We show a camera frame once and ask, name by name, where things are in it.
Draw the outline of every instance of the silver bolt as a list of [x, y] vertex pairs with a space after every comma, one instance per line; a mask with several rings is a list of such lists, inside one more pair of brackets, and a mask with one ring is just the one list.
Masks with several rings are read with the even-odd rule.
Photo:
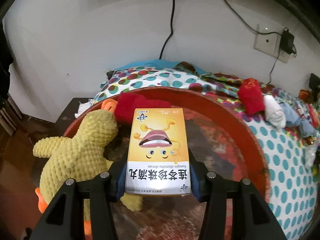
[[216, 174], [215, 172], [213, 172], [213, 171], [209, 171], [209, 172], [207, 173], [207, 177], [208, 177], [209, 179], [214, 179], [216, 176], [217, 176], [217, 174]]
[[74, 179], [67, 179], [66, 180], [67, 185], [72, 185], [74, 182], [75, 182]]
[[245, 184], [245, 185], [249, 185], [251, 183], [251, 180], [247, 179], [247, 178], [244, 178], [242, 180], [242, 183]]
[[101, 177], [101, 178], [107, 178], [107, 177], [109, 177], [109, 172], [107, 172], [107, 171], [101, 172], [101, 173], [100, 173], [100, 177]]

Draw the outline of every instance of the cartoon mouth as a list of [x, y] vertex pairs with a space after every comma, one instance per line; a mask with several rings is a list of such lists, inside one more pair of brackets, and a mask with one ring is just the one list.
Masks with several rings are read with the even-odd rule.
[[172, 142], [162, 130], [153, 130], [149, 132], [139, 143], [139, 146], [143, 148], [169, 147], [171, 145]]

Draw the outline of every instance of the power adapter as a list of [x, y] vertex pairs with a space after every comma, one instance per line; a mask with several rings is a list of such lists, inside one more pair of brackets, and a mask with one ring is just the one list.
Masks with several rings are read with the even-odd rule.
[[289, 33], [288, 28], [284, 28], [282, 35], [281, 35], [281, 40], [280, 40], [280, 49], [285, 51], [288, 54], [296, 54], [297, 52], [293, 49], [294, 44], [293, 44], [294, 36]]

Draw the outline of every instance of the round tray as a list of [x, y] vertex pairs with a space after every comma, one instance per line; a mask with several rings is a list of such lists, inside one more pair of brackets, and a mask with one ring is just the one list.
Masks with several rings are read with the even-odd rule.
[[[183, 108], [188, 147], [198, 161], [204, 162], [225, 179], [239, 181], [248, 177], [265, 200], [269, 198], [268, 166], [258, 141], [249, 127], [231, 110], [216, 101], [190, 90], [147, 87], [132, 90], [148, 99], [168, 101], [172, 107]], [[117, 100], [119, 95], [111, 97]], [[102, 101], [79, 116], [64, 133], [72, 138], [84, 118], [101, 108]], [[128, 150], [130, 127], [121, 126], [117, 138], [105, 149], [105, 157], [117, 161]], [[199, 234], [205, 203], [199, 204], [192, 196], [144, 198], [141, 212], [131, 212], [122, 204], [112, 205], [119, 239], [166, 239], [162, 224], [177, 234], [177, 239], [192, 239]], [[228, 200], [226, 239], [230, 238], [232, 202]]]

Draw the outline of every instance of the wall outlet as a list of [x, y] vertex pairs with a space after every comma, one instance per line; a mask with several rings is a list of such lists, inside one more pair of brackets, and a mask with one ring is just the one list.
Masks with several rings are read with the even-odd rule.
[[[268, 27], [264, 25], [258, 24], [257, 31], [267, 33], [267, 32], [271, 32], [272, 30], [270, 30]], [[257, 34], [256, 39], [254, 41], [253, 48], [261, 52], [264, 52], [274, 58], [277, 58], [279, 53], [278, 49], [280, 45], [280, 40], [281, 40], [281, 36], [278, 35], [277, 33], [272, 33], [268, 35]], [[283, 63], [288, 63], [289, 58], [290, 58], [290, 55], [288, 53], [281, 51], [278, 60], [282, 61]]]

